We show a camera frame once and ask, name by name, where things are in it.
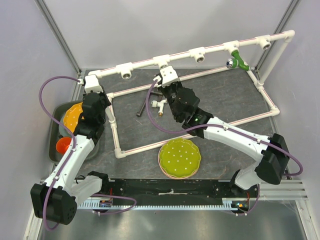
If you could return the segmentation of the white PVC pipe frame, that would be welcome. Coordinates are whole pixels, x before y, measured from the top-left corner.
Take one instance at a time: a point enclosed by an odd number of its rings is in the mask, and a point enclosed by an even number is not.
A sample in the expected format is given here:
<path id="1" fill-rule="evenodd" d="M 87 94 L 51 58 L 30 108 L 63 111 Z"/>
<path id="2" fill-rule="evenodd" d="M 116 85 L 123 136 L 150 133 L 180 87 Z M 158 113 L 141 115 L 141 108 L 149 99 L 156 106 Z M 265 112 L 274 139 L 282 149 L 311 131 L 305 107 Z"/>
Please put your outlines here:
<path id="1" fill-rule="evenodd" d="M 245 39 L 245 40 L 234 40 L 234 41 L 229 41 L 225 42 L 219 45 L 213 45 L 213 46 L 207 46 L 207 47 L 198 47 L 198 48 L 193 48 L 188 51 L 180 52 L 180 53 L 175 53 L 175 54 L 165 54 L 165 55 L 160 55 L 160 56 L 155 56 L 152 59 L 146 59 L 142 61 L 137 61 L 137 62 L 128 62 L 128 63 L 123 63 L 120 65 L 117 65 L 115 67 L 103 69 L 103 70 L 93 70 L 88 73 L 88 75 L 96 75 L 98 79 L 102 79 L 103 77 L 114 75 L 114 74 L 120 74 L 123 79 L 129 79 L 132 76 L 132 71 L 136 69 L 142 69 L 150 66 L 160 66 L 164 64 L 168 64 L 172 61 L 178 61 L 182 59 L 187 59 L 187 58 L 194 58 L 197 63 L 201 63 L 205 59 L 206 54 L 210 53 L 215 53 L 215 52 L 229 52 L 231 53 L 234 50 L 239 50 L 239 47 L 244 47 L 244 46 L 252 46 L 252 45 L 259 45 L 262 50 L 266 50 L 270 48 L 271 42 L 274 41 L 279 41 L 283 40 L 283 44 L 280 47 L 279 52 L 276 54 L 276 56 L 273 58 L 271 63 L 269 64 L 266 73 L 262 76 L 261 80 L 258 80 L 257 77 L 254 75 L 253 71 L 255 71 L 254 67 L 250 67 L 249 71 L 246 71 L 248 76 L 251 78 L 253 84 L 255 85 L 255 88 L 258 90 L 258 92 L 262 95 L 263 99 L 266 101 L 270 111 L 264 112 L 258 115 L 250 116 L 247 118 L 243 118 L 237 121 L 233 121 L 230 124 L 233 126 L 238 126 L 242 124 L 247 124 L 253 121 L 257 121 L 260 119 L 265 119 L 268 117 L 274 117 L 280 114 L 280 110 L 278 107 L 274 104 L 272 99 L 269 97 L 267 94 L 265 88 L 263 87 L 264 82 L 266 81 L 267 77 L 273 70 L 274 66 L 276 65 L 277 61 L 280 59 L 280 56 L 286 49 L 287 45 L 292 41 L 293 37 L 295 36 L 295 31 L 294 30 L 287 30 L 281 33 L 277 34 L 272 34 L 272 35 L 262 35 L 262 36 L 257 36 L 251 39 Z M 211 74 L 216 74 L 220 72 L 224 72 L 228 69 L 226 66 L 198 72 L 198 73 L 193 73 L 190 75 L 182 76 L 180 78 L 181 81 L 187 81 L 199 77 L 204 77 L 208 76 Z M 111 101 L 116 97 L 128 95 L 128 94 L 133 94 L 137 92 L 141 92 L 144 90 L 147 90 L 151 84 L 149 85 L 143 85 L 135 88 L 130 88 L 130 89 L 125 89 L 122 91 L 118 92 L 111 92 L 107 94 L 108 99 Z M 113 115 L 113 120 L 110 122 L 110 128 L 112 131 L 112 136 L 113 136 L 113 143 L 114 143 L 114 153 L 115 157 L 117 159 L 125 158 L 127 156 L 137 154 L 137 153 L 142 153 L 148 150 L 152 150 L 158 147 L 161 147 L 164 145 L 166 142 L 173 140 L 175 138 L 170 138 L 167 140 L 155 142 L 149 145 L 144 145 L 141 147 L 133 148 L 130 150 L 121 150 L 120 147 L 120 142 L 119 142 L 119 136 L 118 136 L 118 130 L 117 130 L 117 123 L 116 123 L 116 117 L 114 115 L 114 110 L 113 107 L 109 107 L 110 110 L 109 112 L 112 113 Z"/>

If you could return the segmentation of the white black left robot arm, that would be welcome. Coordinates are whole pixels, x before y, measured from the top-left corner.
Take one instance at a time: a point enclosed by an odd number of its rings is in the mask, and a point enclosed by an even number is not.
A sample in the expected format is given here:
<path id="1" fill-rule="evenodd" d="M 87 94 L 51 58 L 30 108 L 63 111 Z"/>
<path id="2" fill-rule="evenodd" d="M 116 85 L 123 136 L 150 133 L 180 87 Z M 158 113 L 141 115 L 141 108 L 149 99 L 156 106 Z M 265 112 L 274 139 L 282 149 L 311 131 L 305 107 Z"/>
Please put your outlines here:
<path id="1" fill-rule="evenodd" d="M 79 184 L 74 184 L 74 179 L 105 130 L 106 108 L 110 105 L 104 92 L 84 94 L 82 113 L 65 154 L 44 183 L 36 183 L 30 190 L 36 217 L 68 225 L 77 207 L 89 197 L 109 193 L 110 185 L 103 180 L 103 174 L 89 175 Z"/>

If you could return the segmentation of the chrome metal faucet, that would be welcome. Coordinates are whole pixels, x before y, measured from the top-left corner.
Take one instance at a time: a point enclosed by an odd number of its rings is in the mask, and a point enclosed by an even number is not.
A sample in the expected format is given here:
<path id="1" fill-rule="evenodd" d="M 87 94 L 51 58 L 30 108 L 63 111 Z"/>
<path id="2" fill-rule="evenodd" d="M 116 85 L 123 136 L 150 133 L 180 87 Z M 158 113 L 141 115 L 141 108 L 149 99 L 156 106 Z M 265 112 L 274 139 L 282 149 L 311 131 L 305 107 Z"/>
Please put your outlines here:
<path id="1" fill-rule="evenodd" d="M 168 66 L 168 64 L 159 65 L 159 70 L 162 71 L 167 66 Z"/>

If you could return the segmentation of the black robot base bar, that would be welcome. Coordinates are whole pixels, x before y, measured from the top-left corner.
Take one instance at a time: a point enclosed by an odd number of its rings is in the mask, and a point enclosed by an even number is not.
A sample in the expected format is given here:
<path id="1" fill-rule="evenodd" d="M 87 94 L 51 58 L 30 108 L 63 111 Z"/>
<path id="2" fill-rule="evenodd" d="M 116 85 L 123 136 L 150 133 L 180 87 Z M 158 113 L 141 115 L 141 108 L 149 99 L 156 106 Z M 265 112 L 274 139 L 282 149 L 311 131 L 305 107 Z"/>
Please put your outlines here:
<path id="1" fill-rule="evenodd" d="M 91 171 L 87 176 L 102 179 L 102 187 L 98 192 L 113 197 L 140 197 L 160 195 L 188 195 L 212 198 L 255 198 L 258 186 L 254 185 L 248 190 L 237 187 L 232 182 L 213 179 L 147 179 L 147 178 L 109 178 L 105 173 Z"/>

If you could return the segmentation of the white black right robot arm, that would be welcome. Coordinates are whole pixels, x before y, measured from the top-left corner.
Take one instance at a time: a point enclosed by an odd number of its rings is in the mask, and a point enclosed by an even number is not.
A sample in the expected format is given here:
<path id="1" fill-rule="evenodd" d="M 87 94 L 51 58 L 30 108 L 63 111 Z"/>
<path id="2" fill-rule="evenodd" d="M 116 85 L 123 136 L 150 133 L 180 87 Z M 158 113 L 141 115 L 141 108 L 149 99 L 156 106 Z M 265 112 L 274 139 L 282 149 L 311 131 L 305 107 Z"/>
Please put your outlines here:
<path id="1" fill-rule="evenodd" d="M 199 108 L 200 99 L 180 81 L 160 86 L 159 90 L 167 99 L 174 120 L 181 123 L 190 135 L 217 141 L 254 159 L 252 165 L 232 176 L 229 191 L 233 196 L 240 197 L 261 182 L 281 183 L 289 162 L 289 157 L 283 153 L 288 150 L 283 136 L 277 133 L 259 135 L 225 123 Z"/>

